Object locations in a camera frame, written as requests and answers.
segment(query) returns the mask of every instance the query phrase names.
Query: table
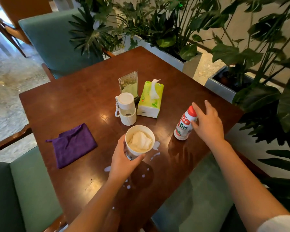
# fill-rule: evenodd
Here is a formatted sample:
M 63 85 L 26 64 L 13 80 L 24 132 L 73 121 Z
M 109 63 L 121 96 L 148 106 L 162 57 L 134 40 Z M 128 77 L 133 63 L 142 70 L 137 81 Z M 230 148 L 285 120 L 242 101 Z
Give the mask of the table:
M 164 84 L 157 119 L 138 116 L 160 141 L 160 155 L 151 150 L 122 187 L 108 215 L 107 226 L 116 220 L 119 231 L 137 231 L 209 153 L 206 144 L 192 132 L 178 141 L 174 129 L 182 114 L 196 102 L 205 110 L 207 99 L 218 111 L 224 132 L 240 119 L 242 111 L 175 69 L 162 59 L 137 47 L 72 75 L 38 86 L 19 95 L 56 195 L 71 223 L 108 178 L 117 141 L 128 126 L 115 117 L 118 78 L 138 71 L 139 95 L 146 80 Z M 53 147 L 45 143 L 59 133 L 86 123 L 98 147 L 63 169 L 57 169 Z

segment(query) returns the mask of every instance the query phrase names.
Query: bottle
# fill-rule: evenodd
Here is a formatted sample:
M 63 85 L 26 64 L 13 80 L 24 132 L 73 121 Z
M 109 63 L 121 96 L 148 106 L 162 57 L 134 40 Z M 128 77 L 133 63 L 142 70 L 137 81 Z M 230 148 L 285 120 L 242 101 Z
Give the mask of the bottle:
M 191 121 L 196 122 L 198 119 L 197 113 L 192 106 L 182 115 L 181 120 L 178 122 L 176 129 L 174 130 L 174 136 L 178 140 L 186 140 L 191 133 L 193 127 Z

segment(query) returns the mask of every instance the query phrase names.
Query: purple towel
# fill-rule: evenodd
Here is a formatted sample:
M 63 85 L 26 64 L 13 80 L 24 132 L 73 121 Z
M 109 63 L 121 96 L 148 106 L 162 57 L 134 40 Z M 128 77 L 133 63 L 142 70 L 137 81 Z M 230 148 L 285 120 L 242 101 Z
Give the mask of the purple towel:
M 73 163 L 98 146 L 85 123 L 46 142 L 53 143 L 59 169 Z

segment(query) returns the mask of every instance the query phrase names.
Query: person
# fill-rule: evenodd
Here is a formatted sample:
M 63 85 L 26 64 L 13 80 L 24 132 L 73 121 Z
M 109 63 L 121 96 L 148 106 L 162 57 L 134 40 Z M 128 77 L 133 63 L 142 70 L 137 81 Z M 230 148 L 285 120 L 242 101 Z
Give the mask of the person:
M 199 125 L 192 122 L 198 136 L 212 151 L 230 189 L 232 199 L 248 232 L 290 232 L 290 213 L 264 187 L 224 140 L 222 122 L 215 108 L 205 101 L 206 114 L 195 104 Z M 145 154 L 130 161 L 124 153 L 125 135 L 115 148 L 107 182 L 69 225 L 66 232 L 100 231 L 124 181 L 143 160 Z

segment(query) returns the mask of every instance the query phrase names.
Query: green tissue package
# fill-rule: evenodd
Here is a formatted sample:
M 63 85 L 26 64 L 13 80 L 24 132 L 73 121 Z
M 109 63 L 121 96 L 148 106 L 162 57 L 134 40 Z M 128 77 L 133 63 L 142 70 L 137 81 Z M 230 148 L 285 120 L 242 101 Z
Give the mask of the green tissue package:
M 152 82 L 145 82 L 136 112 L 138 115 L 157 118 L 164 88 L 163 84 L 157 83 L 158 81 L 154 79 Z

